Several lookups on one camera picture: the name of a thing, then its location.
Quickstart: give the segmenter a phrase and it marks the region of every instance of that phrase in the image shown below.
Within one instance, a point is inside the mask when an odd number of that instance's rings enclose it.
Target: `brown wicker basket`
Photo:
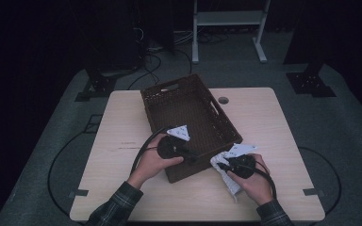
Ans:
[[[186,148],[198,153],[194,164],[166,168],[170,183],[211,167],[210,158],[228,151],[242,137],[197,74],[156,85],[141,92],[151,130],[165,126],[188,127]]]

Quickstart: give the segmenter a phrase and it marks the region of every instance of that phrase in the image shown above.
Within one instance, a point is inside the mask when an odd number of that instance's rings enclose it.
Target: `plaid shirt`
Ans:
[[[125,225],[143,192],[124,182],[109,201],[99,206],[90,215],[87,226]],[[257,208],[263,226],[293,225],[277,200]]]
[[[289,226],[293,225],[278,200],[260,205],[256,209],[261,217],[262,226]]]
[[[142,195],[143,192],[134,188],[129,183],[123,182],[109,201],[93,211],[85,225],[125,225]]]

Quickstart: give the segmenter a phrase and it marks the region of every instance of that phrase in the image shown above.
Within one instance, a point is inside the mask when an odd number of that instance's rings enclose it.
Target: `floor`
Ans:
[[[176,46],[183,52],[152,54],[145,61],[150,71],[158,67],[154,75],[143,76],[147,71],[140,69],[119,78],[115,89],[128,89],[141,76],[130,89],[147,88],[157,79],[166,82],[189,72],[199,74],[209,88],[272,88],[320,193],[321,204],[329,212],[317,225],[362,225],[362,105],[343,77],[327,65],[319,76],[337,97],[296,94],[286,73],[301,72],[306,65],[283,64],[292,32],[263,34],[268,58],[265,64],[256,55],[254,35],[220,36],[225,40],[201,44],[199,64],[189,63],[190,42]],[[0,214],[0,225],[77,225],[66,213],[73,204],[95,137],[82,131],[91,115],[104,113],[107,103],[107,98],[74,101],[87,81],[85,71],[74,75]]]

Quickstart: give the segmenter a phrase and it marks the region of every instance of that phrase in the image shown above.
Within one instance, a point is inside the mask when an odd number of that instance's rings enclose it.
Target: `white tag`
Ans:
[[[251,153],[253,150],[256,149],[257,147],[254,145],[235,143],[234,146],[232,146],[232,148],[230,149],[230,151],[224,154],[224,157],[225,158],[240,157],[241,155]]]
[[[185,141],[190,140],[186,125],[183,125],[183,126],[176,127],[176,128],[171,129],[171,130],[168,130],[167,134],[169,134],[171,136],[174,136],[174,137],[178,137],[180,139],[184,139]]]

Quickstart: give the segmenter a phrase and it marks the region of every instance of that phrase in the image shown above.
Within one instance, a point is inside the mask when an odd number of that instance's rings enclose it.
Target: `hand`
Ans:
[[[266,167],[266,164],[264,164],[263,158],[260,154],[251,153],[250,155],[254,157],[256,162],[263,165],[261,166],[260,164],[256,163],[257,169],[262,170],[263,172],[266,172],[266,170],[269,171]],[[238,185],[240,185],[240,187],[246,192],[246,194],[258,205],[262,205],[273,200],[271,186],[267,179],[263,176],[254,173],[248,179],[243,179],[241,177],[238,177],[231,170],[227,172],[227,175],[231,179],[233,179]]]
[[[167,135],[159,134],[148,144],[146,151],[140,158],[137,168],[127,180],[127,183],[134,188],[140,189],[146,180],[156,176],[163,169],[184,161],[183,157],[163,159],[158,155],[156,147],[158,142],[165,136]]]

